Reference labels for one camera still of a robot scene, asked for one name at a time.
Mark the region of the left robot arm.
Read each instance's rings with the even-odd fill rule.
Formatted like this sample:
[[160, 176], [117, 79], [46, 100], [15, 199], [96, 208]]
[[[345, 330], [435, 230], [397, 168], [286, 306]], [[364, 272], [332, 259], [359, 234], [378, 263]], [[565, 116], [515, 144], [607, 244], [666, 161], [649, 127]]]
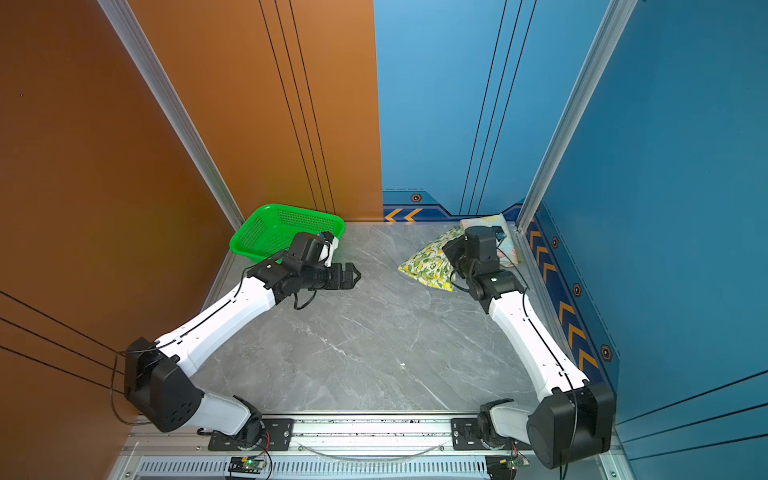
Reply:
[[237, 448], [256, 448], [265, 426], [260, 411], [239, 396], [208, 392], [192, 381], [205, 361], [248, 323], [302, 290], [351, 290], [361, 274], [336, 263], [338, 237], [297, 233], [290, 246], [245, 268], [220, 300], [155, 341], [139, 338], [124, 353], [123, 395], [163, 433], [196, 427]]

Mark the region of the pastel floral skirt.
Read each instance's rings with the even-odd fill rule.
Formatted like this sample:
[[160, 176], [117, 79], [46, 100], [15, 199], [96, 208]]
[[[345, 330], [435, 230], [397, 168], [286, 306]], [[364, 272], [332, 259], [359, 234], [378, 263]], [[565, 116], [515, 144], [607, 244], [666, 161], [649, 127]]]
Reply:
[[510, 227], [503, 215], [463, 219], [460, 221], [460, 225], [463, 230], [474, 226], [499, 227], [503, 232], [502, 239], [497, 241], [497, 255], [501, 264], [505, 267], [519, 266], [521, 264], [516, 244], [511, 236]]

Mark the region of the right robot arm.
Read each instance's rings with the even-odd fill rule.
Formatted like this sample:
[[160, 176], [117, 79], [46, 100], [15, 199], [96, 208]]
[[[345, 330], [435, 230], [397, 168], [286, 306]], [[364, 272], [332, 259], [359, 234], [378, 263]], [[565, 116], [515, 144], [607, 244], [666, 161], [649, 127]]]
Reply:
[[502, 267], [502, 233], [499, 227], [473, 226], [442, 248], [453, 273], [517, 352], [538, 399], [533, 410], [511, 399], [482, 405], [480, 437], [491, 448], [528, 444], [546, 468], [565, 470], [610, 449], [616, 399], [571, 361], [535, 314], [522, 278]]

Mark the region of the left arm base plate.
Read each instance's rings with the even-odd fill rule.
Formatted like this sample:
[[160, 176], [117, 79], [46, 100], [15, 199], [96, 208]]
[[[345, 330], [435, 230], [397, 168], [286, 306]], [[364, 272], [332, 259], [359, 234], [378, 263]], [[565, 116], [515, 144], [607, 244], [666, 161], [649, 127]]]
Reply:
[[261, 421], [260, 435], [253, 441], [235, 439], [220, 432], [213, 432], [207, 446], [208, 451], [244, 451], [269, 452], [287, 451], [290, 446], [294, 427], [291, 418], [269, 418]]

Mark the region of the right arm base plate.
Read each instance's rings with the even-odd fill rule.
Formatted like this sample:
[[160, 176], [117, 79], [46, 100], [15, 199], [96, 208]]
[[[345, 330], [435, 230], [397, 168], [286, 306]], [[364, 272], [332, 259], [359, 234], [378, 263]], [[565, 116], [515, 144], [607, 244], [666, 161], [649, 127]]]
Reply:
[[455, 451], [493, 450], [482, 437], [476, 417], [458, 417], [450, 420], [452, 446]]

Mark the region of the lemon print skirt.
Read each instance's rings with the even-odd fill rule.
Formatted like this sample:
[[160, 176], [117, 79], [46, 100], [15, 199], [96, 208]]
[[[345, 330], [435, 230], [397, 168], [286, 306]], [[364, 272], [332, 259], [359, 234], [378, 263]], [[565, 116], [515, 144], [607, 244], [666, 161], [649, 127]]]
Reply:
[[443, 247], [462, 235], [461, 227], [445, 232], [401, 264], [398, 271], [424, 286], [452, 292], [454, 290], [451, 281], [453, 267], [443, 253]]

